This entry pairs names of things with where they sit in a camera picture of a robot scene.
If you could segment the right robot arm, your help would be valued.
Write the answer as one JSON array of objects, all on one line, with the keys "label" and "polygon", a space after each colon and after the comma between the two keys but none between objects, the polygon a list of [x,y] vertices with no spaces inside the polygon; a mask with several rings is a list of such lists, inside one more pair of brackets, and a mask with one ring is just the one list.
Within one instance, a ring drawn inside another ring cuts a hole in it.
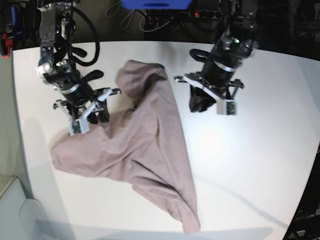
[{"label": "right robot arm", "polygon": [[[53,86],[64,97],[53,104],[53,109],[61,109],[71,120],[83,117],[90,124],[107,123],[110,120],[107,100],[102,95],[108,88],[92,89],[89,82],[104,76],[101,70],[93,70],[83,76],[77,65],[90,67],[100,54],[100,41],[92,21],[76,7],[77,0],[39,0],[37,9],[41,13],[39,27],[40,58],[36,68],[37,74],[46,85]],[[87,52],[73,46],[76,33],[77,14],[89,26],[92,33],[95,52],[91,61],[83,61]]]}]

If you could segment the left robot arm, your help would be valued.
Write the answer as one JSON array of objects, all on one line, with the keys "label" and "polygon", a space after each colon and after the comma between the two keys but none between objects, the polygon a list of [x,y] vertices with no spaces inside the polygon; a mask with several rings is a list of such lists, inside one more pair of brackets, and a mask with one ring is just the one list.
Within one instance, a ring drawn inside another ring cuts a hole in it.
[{"label": "left robot arm", "polygon": [[235,116],[238,111],[236,94],[245,85],[233,76],[259,46],[256,40],[258,3],[255,0],[221,0],[219,7],[222,18],[213,32],[212,50],[194,48],[189,51],[195,61],[203,63],[202,70],[174,79],[189,84],[192,113],[216,106],[217,114]]}]

